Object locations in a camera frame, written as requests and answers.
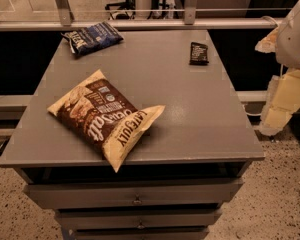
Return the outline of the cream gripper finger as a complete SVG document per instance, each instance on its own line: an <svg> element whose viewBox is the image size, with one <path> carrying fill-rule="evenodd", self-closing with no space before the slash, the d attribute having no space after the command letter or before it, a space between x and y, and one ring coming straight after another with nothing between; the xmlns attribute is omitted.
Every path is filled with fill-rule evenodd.
<svg viewBox="0 0 300 240"><path fill-rule="evenodd" d="M260 40L255 50L262 53L273 53L276 51L276 41L279 28L273 29L266 37Z"/></svg>
<svg viewBox="0 0 300 240"><path fill-rule="evenodd" d="M299 109L300 69L288 69L283 76L273 76L269 82L259 131L265 136L276 135Z"/></svg>

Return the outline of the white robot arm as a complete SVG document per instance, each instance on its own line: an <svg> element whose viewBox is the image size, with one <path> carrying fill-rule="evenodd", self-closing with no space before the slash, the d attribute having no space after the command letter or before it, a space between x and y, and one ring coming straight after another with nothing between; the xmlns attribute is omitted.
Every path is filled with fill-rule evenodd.
<svg viewBox="0 0 300 240"><path fill-rule="evenodd" d="M300 0L284 20L266 37L260 40L255 50L274 52L286 73L273 76L268 84L266 104L261 112L259 131L273 136L283 130L300 109Z"/></svg>

